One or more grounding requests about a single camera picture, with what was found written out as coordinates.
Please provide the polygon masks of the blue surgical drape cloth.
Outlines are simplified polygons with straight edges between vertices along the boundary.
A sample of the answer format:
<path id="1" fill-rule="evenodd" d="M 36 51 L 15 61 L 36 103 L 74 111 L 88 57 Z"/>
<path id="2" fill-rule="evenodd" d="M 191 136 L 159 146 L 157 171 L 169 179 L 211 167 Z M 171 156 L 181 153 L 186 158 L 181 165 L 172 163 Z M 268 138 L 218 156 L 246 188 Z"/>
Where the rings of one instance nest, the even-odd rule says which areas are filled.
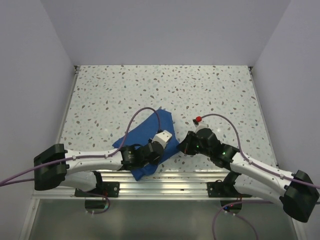
<path id="1" fill-rule="evenodd" d="M 160 164 L 163 164 L 166 160 L 171 158 L 173 155 L 178 153 L 177 146 L 179 144 L 174 130 L 172 113 L 163 109 L 156 111 L 159 115 L 160 125 L 162 130 L 166 130 L 172 134 L 172 138 L 167 144 L 163 157 Z M 127 138 L 125 140 L 126 145 L 141 144 L 145 145 L 147 140 L 152 138 L 156 131 L 158 130 L 158 119 L 156 113 L 151 114 L 146 120 L 135 127 L 133 130 L 129 131 Z M 145 176 L 150 176 L 154 174 L 158 166 L 148 164 L 143 168 L 132 170 L 131 173 L 136 181 L 141 180 Z"/>

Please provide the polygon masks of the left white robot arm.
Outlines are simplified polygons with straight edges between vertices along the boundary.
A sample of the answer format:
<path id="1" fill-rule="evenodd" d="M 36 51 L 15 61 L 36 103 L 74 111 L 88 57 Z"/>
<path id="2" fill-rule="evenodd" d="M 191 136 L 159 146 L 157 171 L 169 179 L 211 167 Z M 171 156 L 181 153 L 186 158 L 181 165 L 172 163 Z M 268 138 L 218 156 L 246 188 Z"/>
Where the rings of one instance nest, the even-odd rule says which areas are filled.
<path id="1" fill-rule="evenodd" d="M 156 136 L 146 145 L 133 144 L 107 151 L 76 152 L 65 149 L 63 144 L 54 144 L 33 160 L 34 188 L 47 191 L 65 186 L 96 197 L 104 190 L 99 170 L 133 171 L 157 165 L 167 144 L 168 141 Z"/>

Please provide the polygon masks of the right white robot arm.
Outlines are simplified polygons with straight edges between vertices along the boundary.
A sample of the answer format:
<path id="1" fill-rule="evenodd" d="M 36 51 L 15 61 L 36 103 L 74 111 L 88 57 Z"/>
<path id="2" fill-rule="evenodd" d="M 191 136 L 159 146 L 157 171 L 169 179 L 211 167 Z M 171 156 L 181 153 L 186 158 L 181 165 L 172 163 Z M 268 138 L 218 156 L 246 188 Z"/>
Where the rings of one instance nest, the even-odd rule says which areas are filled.
<path id="1" fill-rule="evenodd" d="M 222 185 L 227 196 L 239 193 L 261 198 L 281 206 L 299 222 L 308 222 L 320 198 L 307 173 L 292 173 L 248 157 L 238 148 L 222 143 L 209 128 L 189 131 L 177 149 L 189 156 L 204 155 L 217 167 L 234 174 Z"/>

